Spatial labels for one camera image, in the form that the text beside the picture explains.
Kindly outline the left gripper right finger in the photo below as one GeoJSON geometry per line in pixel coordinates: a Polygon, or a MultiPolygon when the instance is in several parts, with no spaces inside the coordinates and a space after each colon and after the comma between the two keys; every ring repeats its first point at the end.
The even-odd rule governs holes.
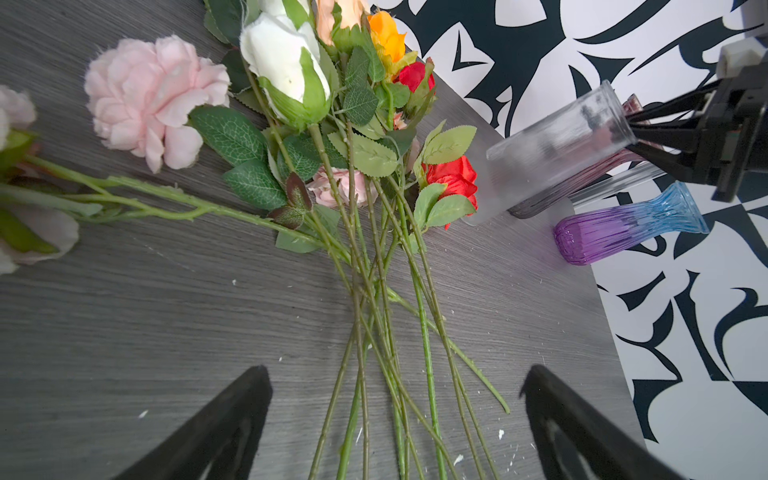
{"type": "Polygon", "coordinates": [[[547,479],[679,479],[547,367],[523,383],[538,458],[547,479]]]}

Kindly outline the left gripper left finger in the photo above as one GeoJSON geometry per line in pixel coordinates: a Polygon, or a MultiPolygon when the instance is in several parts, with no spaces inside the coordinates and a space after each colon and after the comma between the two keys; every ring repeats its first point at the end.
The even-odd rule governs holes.
{"type": "Polygon", "coordinates": [[[264,366],[247,369],[119,479],[247,479],[273,389],[264,366]]]}

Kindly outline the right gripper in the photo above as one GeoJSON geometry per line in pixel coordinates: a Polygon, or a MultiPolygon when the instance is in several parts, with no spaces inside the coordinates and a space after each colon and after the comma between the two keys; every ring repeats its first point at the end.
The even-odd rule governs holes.
{"type": "Polygon", "coordinates": [[[767,172],[767,37],[748,37],[720,50],[716,66],[718,80],[667,102],[626,114],[629,123],[650,121],[673,114],[705,110],[705,145],[699,141],[679,153],[644,142],[629,145],[631,152],[687,183],[709,183],[715,187],[714,201],[730,202],[748,172],[767,172]],[[718,175],[698,161],[699,153],[718,175]]]}

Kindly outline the clear glass vase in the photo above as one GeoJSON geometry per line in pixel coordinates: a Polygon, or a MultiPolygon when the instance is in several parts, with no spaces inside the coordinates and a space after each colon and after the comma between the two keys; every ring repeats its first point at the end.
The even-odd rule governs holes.
{"type": "Polygon", "coordinates": [[[488,148],[473,162],[480,225],[633,144],[636,137],[611,83],[579,97],[488,148]]]}

